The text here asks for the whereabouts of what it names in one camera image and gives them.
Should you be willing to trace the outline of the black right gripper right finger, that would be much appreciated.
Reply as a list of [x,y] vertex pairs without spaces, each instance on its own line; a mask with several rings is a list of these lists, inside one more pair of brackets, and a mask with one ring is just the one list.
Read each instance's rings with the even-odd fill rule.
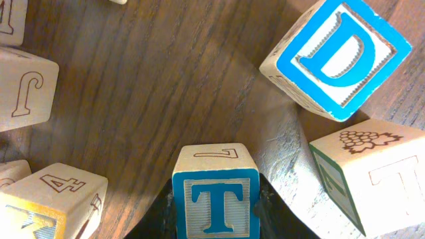
[[284,202],[267,178],[260,173],[260,198],[254,206],[260,220],[260,239],[319,239]]

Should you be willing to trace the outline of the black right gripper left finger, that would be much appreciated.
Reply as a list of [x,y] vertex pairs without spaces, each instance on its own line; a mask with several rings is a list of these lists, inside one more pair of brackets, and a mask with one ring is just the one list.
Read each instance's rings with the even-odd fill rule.
[[176,239],[176,206],[171,179],[124,239]]

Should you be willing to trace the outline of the blue T block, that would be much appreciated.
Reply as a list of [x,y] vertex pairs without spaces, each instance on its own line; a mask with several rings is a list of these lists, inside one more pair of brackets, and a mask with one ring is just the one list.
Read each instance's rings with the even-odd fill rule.
[[260,173],[243,144],[182,147],[172,185],[178,238],[259,238]]

